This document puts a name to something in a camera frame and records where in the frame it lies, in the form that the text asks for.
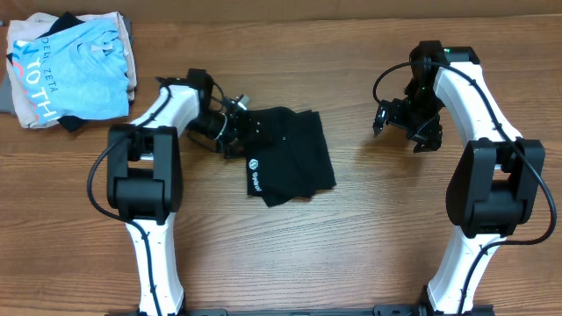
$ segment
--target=folded t-shirt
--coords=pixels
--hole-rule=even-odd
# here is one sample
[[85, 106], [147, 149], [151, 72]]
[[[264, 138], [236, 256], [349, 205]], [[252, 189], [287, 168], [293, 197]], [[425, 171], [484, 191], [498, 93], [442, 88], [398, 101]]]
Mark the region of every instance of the folded t-shirt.
[[[47, 37], [64, 30], [68, 30], [69, 28], [80, 25], [82, 23], [84, 22], [72, 15], [70, 12], [64, 12], [64, 14], [62, 14], [61, 17], [53, 23], [53, 26], [51, 26], [49, 31], [42, 34], [40, 38]], [[78, 118], [74, 115], [63, 116], [59, 118], [58, 121], [59, 123], [61, 123], [64, 129], [71, 133], [88, 122], [88, 120]]]
[[113, 119], [129, 111], [126, 60], [110, 19], [32, 42], [15, 41], [12, 64], [39, 124], [62, 116]]
[[320, 114], [295, 113], [284, 107], [248, 111], [269, 145], [247, 144], [248, 194], [262, 197], [267, 206], [292, 198], [310, 198], [317, 190], [335, 186], [334, 170], [324, 139]]

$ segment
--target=black cloth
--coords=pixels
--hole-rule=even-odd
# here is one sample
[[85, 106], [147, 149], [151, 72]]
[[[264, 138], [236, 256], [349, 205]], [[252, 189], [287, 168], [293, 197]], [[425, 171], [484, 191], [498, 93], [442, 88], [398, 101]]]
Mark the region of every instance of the black cloth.
[[272, 207], [335, 186], [318, 112], [277, 107], [249, 111], [249, 117], [273, 139], [267, 147], [246, 147], [249, 195], [262, 197]]
[[[44, 38], [46, 36], [53, 35], [55, 33], [67, 30], [71, 27], [80, 25], [82, 23], [84, 22], [79, 20], [70, 12], [65, 12], [59, 19], [54, 21], [49, 31], [39, 36], [39, 38]], [[76, 131], [78, 128], [82, 127], [84, 124], [88, 123], [87, 119], [81, 119], [74, 115], [63, 116], [57, 120], [62, 125], [62, 127], [64, 127], [64, 129], [66, 129], [71, 133]]]

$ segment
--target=wood grain surface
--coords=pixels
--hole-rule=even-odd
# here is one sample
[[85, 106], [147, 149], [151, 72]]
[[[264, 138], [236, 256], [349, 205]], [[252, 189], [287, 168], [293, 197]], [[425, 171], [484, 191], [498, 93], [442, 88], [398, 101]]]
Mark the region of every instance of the wood grain surface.
[[[225, 162], [183, 137], [179, 274], [190, 308], [371, 307], [413, 303], [450, 237], [445, 190], [463, 147], [443, 110], [443, 146], [413, 154], [403, 131], [376, 139], [371, 89], [420, 40], [472, 46], [506, 117], [546, 147], [544, 179], [562, 197], [562, 17], [349, 20], [227, 25], [134, 25], [139, 75], [131, 118], [156, 99], [154, 76], [206, 68], [252, 109], [321, 113], [337, 186], [310, 202], [267, 208], [246, 195], [243, 161]], [[411, 75], [390, 75], [383, 98]], [[79, 133], [22, 129], [0, 115], [0, 315], [101, 315], [132, 310], [140, 289], [121, 223], [98, 214], [86, 176], [115, 121]], [[94, 183], [106, 205], [105, 168]], [[514, 239], [541, 234], [539, 193]], [[534, 247], [501, 248], [477, 291], [499, 315], [562, 308], [562, 233]]]
[[475, 18], [562, 13], [560, 0], [0, 0], [0, 20], [35, 12], [120, 11], [136, 23], [264, 22], [345, 18]]

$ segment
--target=folded black shirt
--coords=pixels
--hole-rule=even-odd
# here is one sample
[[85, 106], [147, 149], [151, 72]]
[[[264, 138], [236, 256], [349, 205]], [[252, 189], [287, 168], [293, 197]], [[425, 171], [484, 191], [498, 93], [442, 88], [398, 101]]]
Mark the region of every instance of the folded black shirt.
[[335, 186], [318, 112], [277, 107], [249, 111], [249, 117], [272, 139], [269, 146], [246, 147], [249, 195], [275, 206]]

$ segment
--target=light blue t-shirt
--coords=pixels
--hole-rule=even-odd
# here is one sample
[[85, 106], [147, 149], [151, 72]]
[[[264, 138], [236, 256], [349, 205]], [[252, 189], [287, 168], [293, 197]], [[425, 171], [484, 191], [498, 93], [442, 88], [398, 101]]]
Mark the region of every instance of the light blue t-shirt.
[[92, 20], [32, 42], [14, 42], [12, 65], [39, 121], [129, 114], [126, 60], [117, 27]]

